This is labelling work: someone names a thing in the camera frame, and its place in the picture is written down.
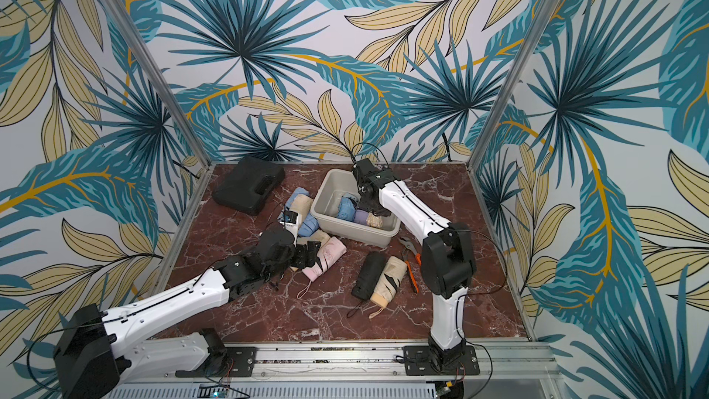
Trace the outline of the pink umbrella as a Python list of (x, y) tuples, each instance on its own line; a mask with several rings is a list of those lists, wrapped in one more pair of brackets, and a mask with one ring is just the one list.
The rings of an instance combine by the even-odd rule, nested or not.
[(308, 293), (310, 286), (319, 277), (327, 273), (345, 253), (345, 244), (335, 236), (330, 238), (325, 245), (319, 249), (315, 263), (302, 270), (303, 275), (308, 278), (308, 285), (297, 294), (297, 298), (302, 299), (302, 297)]

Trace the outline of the purple umbrella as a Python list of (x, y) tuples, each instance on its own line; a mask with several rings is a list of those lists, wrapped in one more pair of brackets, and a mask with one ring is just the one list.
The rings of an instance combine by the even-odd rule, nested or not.
[(358, 224), (358, 225), (368, 225), (369, 224), (369, 212), (363, 211), (363, 210), (356, 210), (356, 213), (354, 214), (354, 220), (353, 222)]

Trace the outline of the beige plastic storage box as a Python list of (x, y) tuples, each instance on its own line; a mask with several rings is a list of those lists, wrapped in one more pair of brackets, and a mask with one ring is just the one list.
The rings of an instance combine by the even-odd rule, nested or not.
[(359, 207), (356, 179), (350, 171), (330, 170), (310, 207), (325, 233), (385, 248), (400, 231), (394, 216), (376, 216)]

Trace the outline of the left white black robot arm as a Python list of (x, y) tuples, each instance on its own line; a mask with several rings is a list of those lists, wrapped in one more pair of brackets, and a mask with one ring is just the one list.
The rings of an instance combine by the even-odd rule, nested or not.
[(196, 278), (124, 306), (80, 308), (55, 348), (65, 398), (103, 398), (123, 382), (165, 374), (222, 376), (232, 360), (217, 332), (160, 339), (181, 321), (245, 297), (294, 267), (315, 264), (321, 244), (297, 244), (284, 227), (271, 228), (240, 253), (214, 262)]

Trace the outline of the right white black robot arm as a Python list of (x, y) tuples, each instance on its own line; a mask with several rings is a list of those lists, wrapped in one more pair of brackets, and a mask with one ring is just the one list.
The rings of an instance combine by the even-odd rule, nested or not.
[(439, 368), (459, 362), (466, 347), (463, 298), (476, 272), (471, 230), (429, 208), (389, 167), (362, 159), (354, 162), (353, 175), (367, 207), (394, 215), (421, 244), (420, 271), (433, 295), (430, 360)]

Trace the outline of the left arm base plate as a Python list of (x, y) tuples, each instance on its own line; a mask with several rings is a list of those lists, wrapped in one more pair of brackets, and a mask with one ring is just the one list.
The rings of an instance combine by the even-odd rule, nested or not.
[(227, 347), (225, 359), (218, 376), (225, 378), (250, 378), (256, 363), (256, 347)]

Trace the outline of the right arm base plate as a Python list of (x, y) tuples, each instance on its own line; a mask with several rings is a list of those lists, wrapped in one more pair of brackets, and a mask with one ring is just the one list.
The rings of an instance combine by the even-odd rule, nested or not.
[(430, 345), (407, 345), (396, 362), (407, 376), (476, 376), (481, 372), (476, 351), (470, 346), (439, 353)]

